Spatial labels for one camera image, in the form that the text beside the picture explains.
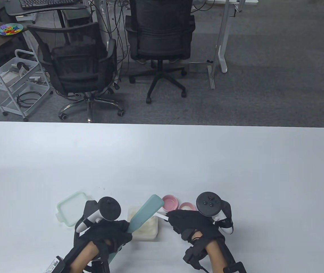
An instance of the black glove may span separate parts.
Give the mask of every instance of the black glove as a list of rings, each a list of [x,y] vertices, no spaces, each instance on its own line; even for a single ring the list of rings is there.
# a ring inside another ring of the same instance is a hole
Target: black glove
[[[106,221],[101,220],[97,224],[93,224],[83,235],[80,240],[90,242],[92,241],[95,246],[102,252],[105,247],[105,240],[111,242],[108,245],[109,254],[117,252],[121,245],[132,240],[132,234],[127,233],[129,222],[122,221]]]
[[[218,238],[224,236],[219,227],[213,224],[211,217],[203,216],[199,211],[173,210],[167,212],[168,222],[173,230],[181,234],[183,240],[192,243],[191,237],[196,231],[200,231],[204,238]]]

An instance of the pink bowl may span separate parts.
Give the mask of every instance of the pink bowl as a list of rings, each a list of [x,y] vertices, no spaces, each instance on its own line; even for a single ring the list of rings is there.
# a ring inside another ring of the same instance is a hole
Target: pink bowl
[[[180,209],[180,210],[185,209],[186,210],[186,208],[183,208],[183,207],[189,207],[190,208],[189,210],[196,210],[195,206],[192,203],[189,203],[189,202],[182,203],[178,209]]]
[[[163,209],[166,212],[170,212],[172,210],[176,210],[178,208],[178,200],[175,196],[173,195],[166,195],[162,198],[164,201]]]

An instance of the office chair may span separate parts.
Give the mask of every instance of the office chair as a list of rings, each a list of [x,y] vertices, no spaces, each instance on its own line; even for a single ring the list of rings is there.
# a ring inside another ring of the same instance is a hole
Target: office chair
[[[113,94],[111,85],[116,73],[116,43],[102,42],[98,23],[70,28],[29,26],[38,42],[38,60],[49,73],[53,87],[64,97],[83,93],[84,98],[61,108],[58,117],[67,118],[67,109],[87,103],[87,120],[93,122],[93,103],[112,104],[123,116],[123,107],[115,100],[99,98],[101,92]]]
[[[181,71],[184,67],[163,69],[163,60],[188,59],[191,55],[192,32],[195,30],[195,17],[191,15],[192,0],[130,0],[131,16],[126,16],[125,29],[128,32],[130,56],[133,60],[157,60],[157,70],[149,70],[129,76],[129,82],[135,78],[152,76],[154,80],[149,88],[146,103],[150,104],[150,95],[161,78],[173,83],[182,90],[185,98],[186,88],[167,73]]]

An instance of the keyboard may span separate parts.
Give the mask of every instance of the keyboard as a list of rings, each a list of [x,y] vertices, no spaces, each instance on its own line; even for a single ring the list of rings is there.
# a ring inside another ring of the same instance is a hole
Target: keyboard
[[[23,9],[49,8],[76,3],[77,0],[19,0]]]

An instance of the gray carpet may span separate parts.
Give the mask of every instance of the gray carpet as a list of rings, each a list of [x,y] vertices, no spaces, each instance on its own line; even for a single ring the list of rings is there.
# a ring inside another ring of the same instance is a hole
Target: gray carpet
[[[214,7],[195,13],[189,61],[212,58],[222,12]],[[53,14],[39,14],[37,24],[53,26]],[[162,80],[147,105],[152,79],[130,84],[123,78],[113,97],[123,101],[125,116],[118,117],[114,108],[97,108],[95,122],[324,127],[324,0],[261,0],[245,8],[233,20],[226,60],[229,71],[216,74],[215,91],[207,73],[176,74],[187,88],[186,99]],[[30,121],[61,122],[57,111],[66,103],[54,94]],[[0,112],[0,121],[21,120]],[[86,122],[86,112],[73,110],[64,122]]]

